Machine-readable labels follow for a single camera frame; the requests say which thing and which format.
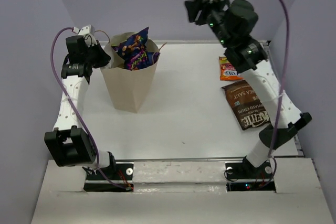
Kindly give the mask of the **purple Krokant snack bag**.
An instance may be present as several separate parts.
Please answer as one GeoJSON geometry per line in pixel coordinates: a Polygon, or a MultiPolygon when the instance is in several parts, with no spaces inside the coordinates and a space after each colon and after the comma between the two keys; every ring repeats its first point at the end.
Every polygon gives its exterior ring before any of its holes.
{"type": "Polygon", "coordinates": [[[150,50],[148,42],[149,27],[129,36],[126,40],[112,44],[111,48],[124,60],[123,67],[130,71],[145,69],[154,65],[160,51],[150,50]]]}

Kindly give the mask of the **beige paper bag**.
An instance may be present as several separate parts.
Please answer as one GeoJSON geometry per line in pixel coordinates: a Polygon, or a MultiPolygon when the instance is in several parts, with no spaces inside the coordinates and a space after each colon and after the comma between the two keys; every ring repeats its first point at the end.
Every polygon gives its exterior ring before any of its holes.
{"type": "Polygon", "coordinates": [[[112,49],[125,41],[134,32],[115,35],[104,47],[105,53],[111,57],[110,62],[100,68],[110,99],[115,109],[137,113],[151,88],[157,62],[140,70],[127,70],[124,60],[112,49]]]}

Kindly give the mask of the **orange Fox's candy bag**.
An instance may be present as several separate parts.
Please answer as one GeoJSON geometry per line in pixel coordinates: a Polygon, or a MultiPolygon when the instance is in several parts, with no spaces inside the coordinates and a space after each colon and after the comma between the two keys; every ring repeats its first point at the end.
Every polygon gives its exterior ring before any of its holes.
{"type": "Polygon", "coordinates": [[[220,67],[220,81],[240,81],[243,77],[237,72],[235,67],[227,60],[225,56],[218,59],[220,67]]]}

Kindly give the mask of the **brown Kettle chips bag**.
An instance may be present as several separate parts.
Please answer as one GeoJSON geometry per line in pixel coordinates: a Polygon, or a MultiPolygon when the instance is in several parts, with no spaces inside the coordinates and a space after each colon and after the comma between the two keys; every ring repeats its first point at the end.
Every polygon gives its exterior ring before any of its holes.
{"type": "Polygon", "coordinates": [[[223,86],[221,90],[243,131],[261,127],[270,122],[265,107],[245,80],[223,86]]]}

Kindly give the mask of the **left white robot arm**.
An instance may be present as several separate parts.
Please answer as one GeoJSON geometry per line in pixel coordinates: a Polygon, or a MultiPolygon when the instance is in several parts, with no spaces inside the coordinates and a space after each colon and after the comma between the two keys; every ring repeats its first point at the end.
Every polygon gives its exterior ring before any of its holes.
{"type": "Polygon", "coordinates": [[[98,150],[82,113],[94,68],[105,66],[110,57],[90,34],[66,38],[68,50],[56,80],[62,89],[56,123],[44,141],[59,167],[86,165],[98,169],[104,179],[115,176],[117,165],[111,152],[98,150]]]}

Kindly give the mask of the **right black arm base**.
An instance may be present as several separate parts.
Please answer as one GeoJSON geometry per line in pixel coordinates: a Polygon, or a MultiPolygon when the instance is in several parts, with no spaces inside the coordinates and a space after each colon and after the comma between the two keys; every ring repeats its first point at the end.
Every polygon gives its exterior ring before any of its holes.
{"type": "Polygon", "coordinates": [[[228,192],[276,191],[269,161],[264,162],[259,168],[245,167],[243,162],[225,163],[224,177],[228,192]]]}

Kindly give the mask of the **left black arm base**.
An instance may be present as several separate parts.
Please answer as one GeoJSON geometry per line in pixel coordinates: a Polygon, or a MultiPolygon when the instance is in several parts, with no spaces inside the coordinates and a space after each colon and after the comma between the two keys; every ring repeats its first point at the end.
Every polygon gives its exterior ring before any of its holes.
{"type": "Polygon", "coordinates": [[[106,180],[99,171],[89,167],[82,167],[86,173],[84,191],[92,193],[130,193],[134,190],[133,173],[134,162],[117,162],[116,171],[102,168],[106,180]]]}

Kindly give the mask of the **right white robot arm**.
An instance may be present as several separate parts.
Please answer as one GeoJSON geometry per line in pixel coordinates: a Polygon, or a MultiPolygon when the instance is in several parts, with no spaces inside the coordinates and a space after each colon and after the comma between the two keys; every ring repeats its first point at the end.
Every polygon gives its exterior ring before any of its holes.
{"type": "Polygon", "coordinates": [[[270,118],[270,125],[259,132],[259,140],[243,158],[241,171],[253,178],[261,171],[269,153],[291,140],[312,117],[301,112],[287,96],[272,69],[261,44],[250,35],[258,21],[252,4],[246,0],[186,0],[188,21],[208,25],[225,56],[252,87],[270,118]]]}

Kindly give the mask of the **aluminium table frame rail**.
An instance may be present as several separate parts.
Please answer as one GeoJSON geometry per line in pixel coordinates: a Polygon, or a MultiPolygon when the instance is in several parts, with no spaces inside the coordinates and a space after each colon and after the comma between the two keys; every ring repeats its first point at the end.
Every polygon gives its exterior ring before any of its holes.
{"type": "Polygon", "coordinates": [[[267,99],[263,104],[270,116],[271,128],[268,133],[271,136],[269,153],[291,140],[310,121],[309,113],[301,112],[291,101],[285,91],[286,70],[288,63],[289,41],[285,42],[285,57],[282,76],[277,79],[270,62],[265,62],[262,70],[266,76],[263,80],[263,87],[266,88],[267,99]]]}

